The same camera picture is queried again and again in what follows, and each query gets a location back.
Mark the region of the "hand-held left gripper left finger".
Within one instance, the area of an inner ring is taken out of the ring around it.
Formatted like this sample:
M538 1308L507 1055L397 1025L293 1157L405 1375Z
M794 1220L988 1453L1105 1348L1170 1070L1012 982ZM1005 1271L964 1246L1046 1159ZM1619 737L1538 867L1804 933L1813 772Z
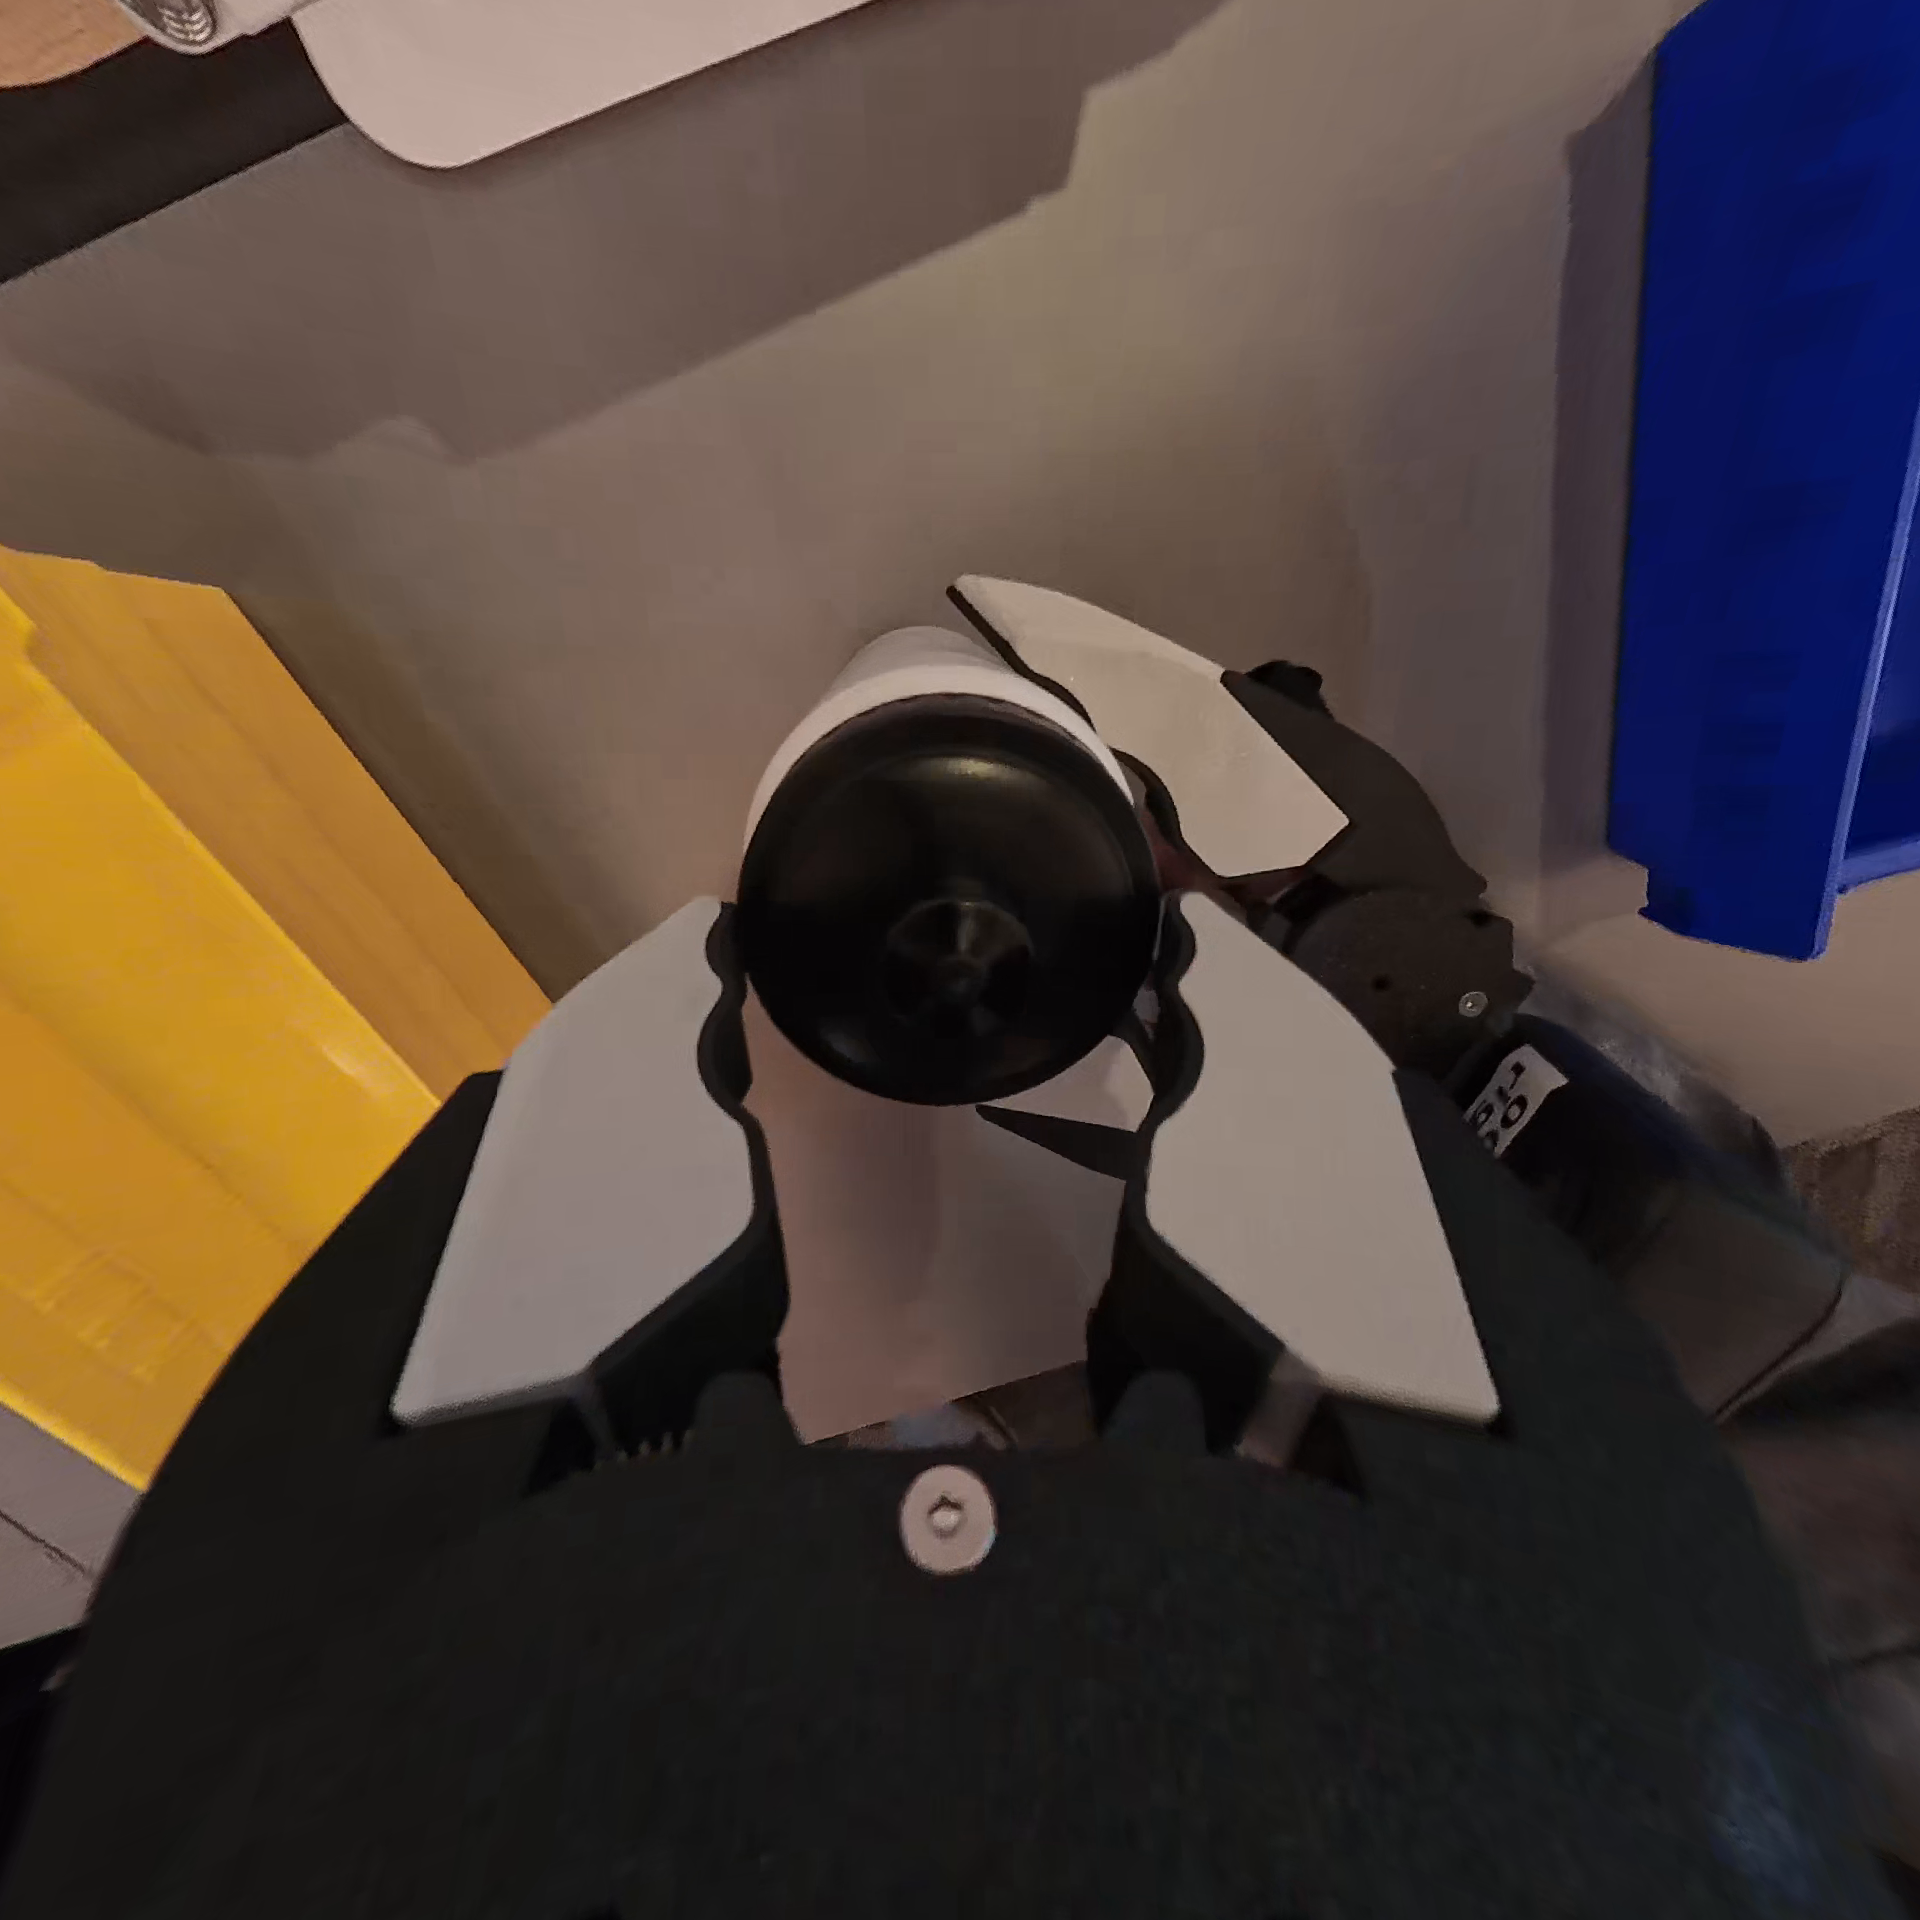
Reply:
M736 913L694 898L504 1067L390 1393L405 1430L558 1412L592 1453L685 1444L715 1380L785 1405L786 1260L749 1113Z

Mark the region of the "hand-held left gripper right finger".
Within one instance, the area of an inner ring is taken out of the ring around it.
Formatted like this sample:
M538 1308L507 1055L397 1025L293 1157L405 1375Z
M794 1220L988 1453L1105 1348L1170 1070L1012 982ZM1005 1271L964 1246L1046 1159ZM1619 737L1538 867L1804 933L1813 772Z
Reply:
M1153 1099L1089 1319L1102 1425L1181 1375L1206 1447L1285 1458L1345 1399L1484 1430L1500 1394L1379 1043L1226 907L1181 894Z

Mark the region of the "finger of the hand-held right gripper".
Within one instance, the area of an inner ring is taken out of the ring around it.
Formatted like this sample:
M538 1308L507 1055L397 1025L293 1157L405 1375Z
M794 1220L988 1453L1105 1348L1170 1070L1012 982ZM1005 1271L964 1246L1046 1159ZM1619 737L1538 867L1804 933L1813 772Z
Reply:
M1226 670L1065 591L970 573L952 598L1153 778L1179 843L1224 879L1309 867L1349 813L1228 690Z
M1045 1083L980 1102L977 1116L1058 1161L1124 1185L1138 1164L1150 1102L1137 1046L1106 1037Z

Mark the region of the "black bottle lid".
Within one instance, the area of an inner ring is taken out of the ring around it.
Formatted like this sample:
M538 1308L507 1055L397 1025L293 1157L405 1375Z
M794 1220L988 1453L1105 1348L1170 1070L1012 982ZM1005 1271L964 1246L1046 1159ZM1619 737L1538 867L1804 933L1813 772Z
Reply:
M736 883L760 1005L856 1091L973 1106L1109 1037L1162 933L1124 775L977 694L869 709L806 748Z

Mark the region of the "white plastic bottle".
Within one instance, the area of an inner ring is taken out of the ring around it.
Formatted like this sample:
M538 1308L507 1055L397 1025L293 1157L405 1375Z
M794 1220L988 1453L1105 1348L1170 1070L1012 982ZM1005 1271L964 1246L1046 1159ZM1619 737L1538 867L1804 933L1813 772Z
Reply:
M1072 709L1065 694L1045 689L977 635L917 626L890 630L867 643L822 698L802 713L802 719L785 737L760 778L741 842L752 842L779 783L833 732L869 713L892 713L901 706L930 709L942 698L1012 706L1065 732L1075 748L1118 783L1122 795L1132 795L1130 775L1122 772L1121 761L1098 737L1090 719Z

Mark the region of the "yellow plastic bin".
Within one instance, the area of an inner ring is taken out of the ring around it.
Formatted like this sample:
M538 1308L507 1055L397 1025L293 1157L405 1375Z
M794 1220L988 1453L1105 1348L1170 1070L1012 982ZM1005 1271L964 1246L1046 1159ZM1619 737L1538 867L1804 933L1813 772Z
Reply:
M3 556L4 1405L144 1487L548 996L226 595Z

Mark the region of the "blue plastic bin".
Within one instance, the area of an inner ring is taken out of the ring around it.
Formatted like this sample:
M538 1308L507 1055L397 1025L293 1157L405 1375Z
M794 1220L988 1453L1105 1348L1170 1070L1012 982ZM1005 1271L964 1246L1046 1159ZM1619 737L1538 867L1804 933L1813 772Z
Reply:
M1653 57L1606 846L1808 963L1916 871L1918 5L1712 3Z

